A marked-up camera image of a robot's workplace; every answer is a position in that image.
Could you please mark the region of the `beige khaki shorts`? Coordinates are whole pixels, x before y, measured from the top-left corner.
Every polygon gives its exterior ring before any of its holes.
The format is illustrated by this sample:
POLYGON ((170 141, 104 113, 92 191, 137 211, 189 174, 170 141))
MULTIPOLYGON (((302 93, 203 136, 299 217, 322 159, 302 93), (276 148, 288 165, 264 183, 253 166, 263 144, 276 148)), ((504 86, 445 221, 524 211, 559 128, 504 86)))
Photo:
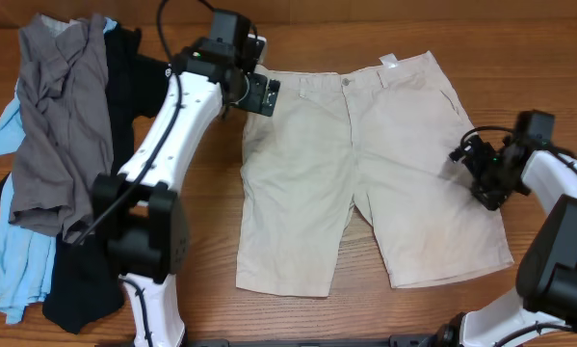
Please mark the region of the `beige khaki shorts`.
POLYGON ((348 74, 265 69, 274 113, 249 114, 236 284, 326 297, 354 213, 394 288, 471 280, 513 263, 502 217, 449 160, 472 126, 432 53, 348 74))

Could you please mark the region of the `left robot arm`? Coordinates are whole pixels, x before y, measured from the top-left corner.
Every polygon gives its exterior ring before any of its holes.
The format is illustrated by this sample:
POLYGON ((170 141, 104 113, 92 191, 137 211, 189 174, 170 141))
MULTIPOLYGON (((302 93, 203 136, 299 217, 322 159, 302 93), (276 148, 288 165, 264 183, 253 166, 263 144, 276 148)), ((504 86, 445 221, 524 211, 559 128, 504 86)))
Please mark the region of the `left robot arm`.
POLYGON ((163 105, 140 147, 115 176, 92 187, 93 236, 113 278, 124 284, 135 346, 183 346, 176 275, 189 246, 181 187, 207 127, 231 108, 269 117, 280 83, 256 73, 267 41, 245 16, 213 11, 206 37, 170 57, 163 105))

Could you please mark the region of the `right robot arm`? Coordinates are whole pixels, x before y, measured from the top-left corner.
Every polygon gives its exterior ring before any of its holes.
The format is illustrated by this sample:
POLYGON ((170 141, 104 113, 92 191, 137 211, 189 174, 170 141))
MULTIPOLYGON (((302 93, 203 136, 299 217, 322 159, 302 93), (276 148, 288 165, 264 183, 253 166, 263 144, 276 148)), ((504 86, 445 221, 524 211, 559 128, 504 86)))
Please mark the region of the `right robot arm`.
POLYGON ((515 286, 488 306, 458 314, 424 346, 521 346, 544 334, 577 334, 577 156, 556 146, 552 114, 518 114, 500 148, 466 132, 450 153, 471 173, 470 191, 489 210, 516 192, 534 194, 546 219, 523 256, 515 286))

